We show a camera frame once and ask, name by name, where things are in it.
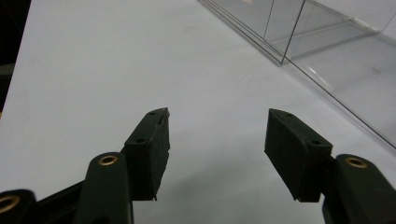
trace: white tabletop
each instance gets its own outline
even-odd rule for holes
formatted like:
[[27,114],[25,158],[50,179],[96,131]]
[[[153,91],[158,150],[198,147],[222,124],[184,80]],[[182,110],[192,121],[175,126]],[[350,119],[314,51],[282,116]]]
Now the white tabletop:
[[269,108],[396,186],[393,149],[197,1],[34,0],[0,119],[0,191],[40,200],[77,183],[165,106],[169,162],[159,201],[134,203],[135,223],[323,223],[321,203],[295,202],[263,152]]

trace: brass screw hole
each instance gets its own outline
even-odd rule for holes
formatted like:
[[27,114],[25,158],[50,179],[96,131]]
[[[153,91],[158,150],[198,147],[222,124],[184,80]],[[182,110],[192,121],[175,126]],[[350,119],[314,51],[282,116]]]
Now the brass screw hole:
[[0,214],[11,210],[20,202],[20,200],[21,198],[16,195],[7,195],[3,198],[0,198]]
[[367,163],[356,158],[346,158],[346,163],[357,168],[367,168]]
[[118,158],[116,156],[105,156],[99,160],[100,165],[111,165],[114,164]]

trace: clear acrylic box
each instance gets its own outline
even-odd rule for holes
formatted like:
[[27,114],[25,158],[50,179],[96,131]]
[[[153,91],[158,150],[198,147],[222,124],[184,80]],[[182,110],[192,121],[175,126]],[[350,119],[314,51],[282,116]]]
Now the clear acrylic box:
[[199,0],[396,147],[396,1]]

